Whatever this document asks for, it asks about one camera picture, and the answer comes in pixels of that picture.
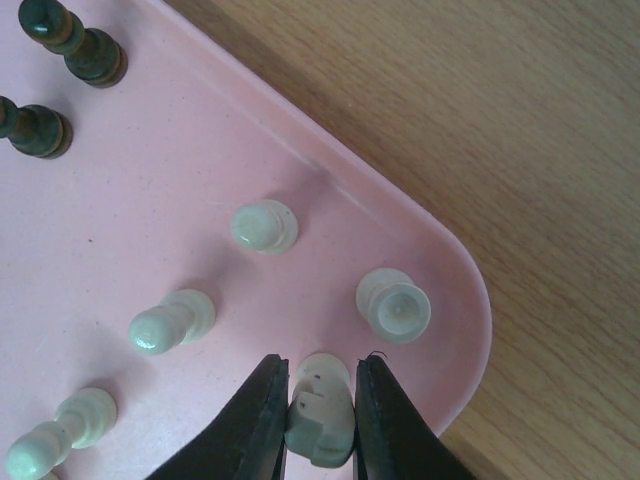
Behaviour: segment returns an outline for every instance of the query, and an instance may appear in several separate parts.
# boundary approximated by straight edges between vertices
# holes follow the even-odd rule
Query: dark pawn
[[[56,158],[69,149],[73,129],[62,114],[40,105],[18,108],[0,97],[0,138],[8,138],[19,152]]]
[[[27,35],[64,55],[69,71],[87,84],[106,88],[124,77],[127,54],[122,47],[102,30],[85,29],[57,0],[24,0],[18,17]]]

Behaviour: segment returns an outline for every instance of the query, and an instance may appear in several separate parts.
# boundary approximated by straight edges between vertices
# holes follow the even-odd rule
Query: fallen chess piece
[[[197,290],[179,290],[133,319],[129,341],[140,353],[159,355],[177,345],[200,340],[215,320],[216,309],[207,295]]]
[[[20,480],[57,478],[50,472],[71,449],[95,445],[113,428],[116,417],[111,395],[99,388],[80,390],[60,404],[53,421],[41,423],[11,445],[7,473]]]

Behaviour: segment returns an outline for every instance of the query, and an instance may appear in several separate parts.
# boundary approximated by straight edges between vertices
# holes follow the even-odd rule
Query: upright chess piece
[[[56,158],[69,149],[73,129],[62,114],[41,105],[18,108],[0,97],[0,138],[8,138],[19,152]]]
[[[69,71],[87,84],[110,87],[126,73],[124,49],[102,30],[85,29],[80,19],[57,0],[24,0],[18,17],[27,35],[47,50],[63,55]]]
[[[298,238],[298,220],[289,207],[265,199],[240,207],[231,220],[236,242],[264,255],[282,255]]]
[[[60,465],[72,448],[98,442],[116,423],[116,404],[99,388],[84,388],[67,398],[50,422],[44,422],[15,441],[7,453],[12,478],[36,480]]]

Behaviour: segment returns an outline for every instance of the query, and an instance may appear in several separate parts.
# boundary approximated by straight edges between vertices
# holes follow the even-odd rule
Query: white chess piece
[[[394,268],[378,268],[365,275],[356,291],[356,304],[373,331],[390,343],[412,342],[431,319],[427,295]]]
[[[199,340],[211,330],[215,320],[215,306],[206,294],[179,290],[133,319],[129,341],[141,353],[159,355],[176,345]]]
[[[116,417],[111,395],[99,388],[80,390],[60,404],[53,421],[41,423],[11,445],[7,473],[20,480],[57,478],[50,472],[70,450],[94,445],[113,428]]]
[[[298,383],[287,413],[287,448],[323,468],[349,459],[356,419],[349,371],[337,357],[317,353],[298,368]]]
[[[239,208],[231,221],[231,233],[245,248],[282,255],[298,238],[298,220],[285,204],[267,199]]]

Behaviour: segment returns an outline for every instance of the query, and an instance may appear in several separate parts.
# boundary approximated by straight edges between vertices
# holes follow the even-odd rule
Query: held chess piece
[[[356,429],[349,370],[328,353],[307,357],[287,412],[287,448],[322,468],[338,468],[351,456]]]
[[[80,19],[57,0],[24,0],[18,17],[29,37],[50,52],[63,55],[69,71],[85,83],[106,88],[124,77],[124,49],[102,30],[85,29]]]
[[[18,108],[0,97],[0,138],[8,138],[21,153],[52,159],[65,153],[73,129],[62,114],[40,105]]]
[[[116,404],[99,388],[84,388],[67,398],[53,421],[36,426],[9,448],[7,473],[12,478],[36,480],[46,477],[69,455],[72,448],[98,442],[116,423]]]

